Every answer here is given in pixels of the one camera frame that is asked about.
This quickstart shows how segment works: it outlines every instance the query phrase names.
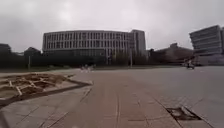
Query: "large white building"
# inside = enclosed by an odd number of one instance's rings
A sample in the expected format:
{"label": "large white building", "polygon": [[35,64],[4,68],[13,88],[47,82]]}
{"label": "large white building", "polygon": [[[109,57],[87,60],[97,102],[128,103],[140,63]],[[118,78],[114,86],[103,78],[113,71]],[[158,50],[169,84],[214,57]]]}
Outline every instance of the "large white building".
{"label": "large white building", "polygon": [[146,54],[145,32],[79,30],[45,33],[43,52],[69,51],[75,56],[116,55],[118,52]]}
{"label": "large white building", "polygon": [[190,33],[197,63],[224,65],[224,28],[219,25]]}

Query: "cloud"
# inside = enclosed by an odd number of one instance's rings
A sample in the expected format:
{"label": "cloud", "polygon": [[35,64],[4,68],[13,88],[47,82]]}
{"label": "cloud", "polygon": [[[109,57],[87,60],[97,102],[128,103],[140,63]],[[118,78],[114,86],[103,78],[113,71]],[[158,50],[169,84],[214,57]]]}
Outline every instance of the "cloud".
{"label": "cloud", "polygon": [[147,48],[178,42],[188,33],[224,25],[222,0],[7,0],[0,2],[0,42],[14,51],[41,49],[44,32],[105,29],[146,32]]}

